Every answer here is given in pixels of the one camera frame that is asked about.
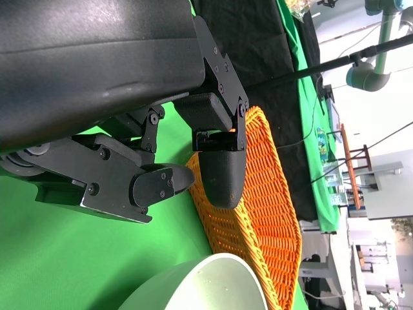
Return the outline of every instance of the green tablecloth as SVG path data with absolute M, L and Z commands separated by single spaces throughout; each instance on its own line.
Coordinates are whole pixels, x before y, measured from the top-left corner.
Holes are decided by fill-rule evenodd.
M 190 129 L 172 104 L 159 124 L 157 162 L 184 163 Z M 2 309 L 117 309 L 162 270 L 211 254 L 188 192 L 150 208 L 148 225 L 34 202 L 34 185 L 0 178 Z M 301 292 L 294 309 L 306 309 Z
M 288 35 L 290 43 L 291 54 L 296 59 L 296 70 L 302 70 L 307 68 L 307 61 L 305 59 L 304 51 L 301 46 L 301 41 L 297 32 L 297 28 L 294 24 L 294 20 L 288 10 L 284 0 L 277 0 L 279 10 L 281 12 L 281 18 L 285 30 Z M 303 136 L 306 136 L 310 130 L 314 134 L 311 134 L 305 140 L 305 150 L 307 152 L 308 167 L 310 169 L 311 180 L 315 180 L 323 175 L 323 167 L 321 164 L 319 151 L 318 151 L 318 138 L 316 129 L 319 127 L 325 132 L 332 132 L 329 122 L 327 106 L 325 101 L 321 102 L 323 105 L 323 111 L 321 110 L 319 101 L 317 99 L 317 93 L 311 77 L 306 77 L 298 81 L 298 91 L 301 109 L 301 122 L 303 126 Z M 314 124 L 312 122 L 313 107 L 316 105 L 314 111 Z M 331 150 L 334 152 L 336 148 L 336 142 L 332 135 L 328 135 Z M 330 189 L 325 183 L 325 179 L 322 178 L 312 184 L 314 193 L 314 200 L 316 202 L 317 216 L 320 224 L 320 228 L 325 232 L 336 231 L 339 225 L 339 209 L 336 205 L 330 203 Z

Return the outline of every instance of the white bowl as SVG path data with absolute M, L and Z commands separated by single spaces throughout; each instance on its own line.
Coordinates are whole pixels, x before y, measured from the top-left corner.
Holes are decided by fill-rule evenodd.
M 181 263 L 146 281 L 119 310 L 267 310 L 263 290 L 238 256 Z

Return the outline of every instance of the black cloth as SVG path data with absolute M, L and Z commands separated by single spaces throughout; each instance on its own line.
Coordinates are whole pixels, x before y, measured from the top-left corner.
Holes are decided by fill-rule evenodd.
M 244 88 L 294 71 L 288 37 L 274 0 L 194 0 L 220 51 L 226 52 Z M 276 146 L 303 139 L 297 83 L 248 92 L 270 123 Z M 316 220 L 305 146 L 278 150 L 297 217 Z
M 311 12 L 308 11 L 303 16 L 303 22 L 294 20 L 296 23 L 297 31 L 301 41 L 301 46 L 303 47 L 305 59 L 307 61 L 308 67 L 316 67 L 320 64 L 320 47 L 318 45 L 318 39 L 316 34 L 316 29 L 314 28 L 314 23 L 312 22 Z M 317 89 L 318 97 L 321 100 L 324 97 L 323 93 L 323 77 L 321 73 L 313 74 L 311 76 L 314 88 Z M 325 114 L 323 106 L 321 105 L 321 110 Z

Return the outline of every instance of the orange wicker basket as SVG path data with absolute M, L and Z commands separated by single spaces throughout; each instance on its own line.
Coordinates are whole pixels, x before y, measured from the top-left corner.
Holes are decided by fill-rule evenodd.
M 244 259 L 263 287 L 269 309 L 292 309 L 301 234 L 270 127 L 262 110 L 247 114 L 247 170 L 234 210 L 213 207 L 202 186 L 197 154 L 187 166 L 196 175 L 190 193 L 214 253 Z

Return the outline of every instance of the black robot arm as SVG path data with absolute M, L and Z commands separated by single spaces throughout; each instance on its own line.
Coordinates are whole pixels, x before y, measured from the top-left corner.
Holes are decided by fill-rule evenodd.
M 0 25 L 0 167 L 36 184 L 36 200 L 148 223 L 150 205 L 194 182 L 154 163 L 173 101 L 208 199 L 237 205 L 248 98 L 187 0 L 3 1 Z M 110 136 L 77 134 L 94 125 Z

